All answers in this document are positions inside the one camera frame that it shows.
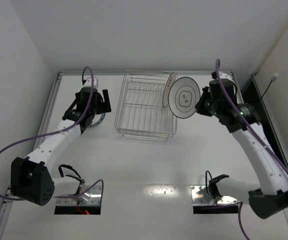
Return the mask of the black rimmed white plate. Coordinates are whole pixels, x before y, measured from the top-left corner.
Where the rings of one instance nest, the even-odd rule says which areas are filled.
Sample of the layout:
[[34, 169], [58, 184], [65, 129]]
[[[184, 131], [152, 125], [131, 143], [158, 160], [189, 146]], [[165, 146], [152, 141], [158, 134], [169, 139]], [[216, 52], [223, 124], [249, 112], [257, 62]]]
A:
[[179, 119], [187, 119], [196, 112], [200, 100], [200, 89], [197, 82], [188, 76], [179, 78], [170, 88], [168, 105], [171, 112]]

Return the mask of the orange sunburst plate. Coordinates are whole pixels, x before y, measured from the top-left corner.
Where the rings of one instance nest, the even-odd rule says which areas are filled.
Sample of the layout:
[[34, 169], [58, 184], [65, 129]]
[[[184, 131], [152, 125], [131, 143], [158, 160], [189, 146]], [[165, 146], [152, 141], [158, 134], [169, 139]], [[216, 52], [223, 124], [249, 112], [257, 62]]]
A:
[[169, 104], [169, 93], [170, 93], [170, 90], [173, 86], [173, 84], [176, 82], [177, 80], [177, 73], [176, 72], [172, 72], [166, 82], [166, 85], [165, 85], [165, 89], [164, 89], [164, 92], [163, 92], [163, 99], [162, 99], [162, 106], [164, 108], [166, 108]]

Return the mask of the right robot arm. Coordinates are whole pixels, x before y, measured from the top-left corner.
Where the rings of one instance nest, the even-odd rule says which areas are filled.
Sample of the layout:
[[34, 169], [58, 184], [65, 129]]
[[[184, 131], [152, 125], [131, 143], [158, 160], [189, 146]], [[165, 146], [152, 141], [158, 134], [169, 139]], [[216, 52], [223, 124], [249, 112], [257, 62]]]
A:
[[240, 144], [259, 184], [249, 184], [226, 174], [209, 180], [207, 191], [214, 199], [230, 196], [250, 205], [261, 219], [288, 208], [288, 170], [276, 160], [265, 138], [260, 118], [249, 103], [237, 103], [235, 86], [228, 79], [212, 80], [202, 89], [196, 112], [216, 117]]

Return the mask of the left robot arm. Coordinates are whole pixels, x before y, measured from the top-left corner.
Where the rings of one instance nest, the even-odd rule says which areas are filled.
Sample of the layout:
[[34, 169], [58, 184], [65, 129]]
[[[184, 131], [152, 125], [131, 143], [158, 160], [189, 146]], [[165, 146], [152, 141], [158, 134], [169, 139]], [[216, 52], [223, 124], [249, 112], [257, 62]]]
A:
[[17, 157], [11, 164], [11, 194], [35, 203], [46, 205], [51, 198], [81, 201], [88, 191], [80, 176], [71, 174], [51, 177], [51, 170], [63, 151], [92, 124], [96, 115], [111, 112], [106, 89], [99, 93], [89, 86], [81, 88], [65, 111], [56, 130], [25, 158]]

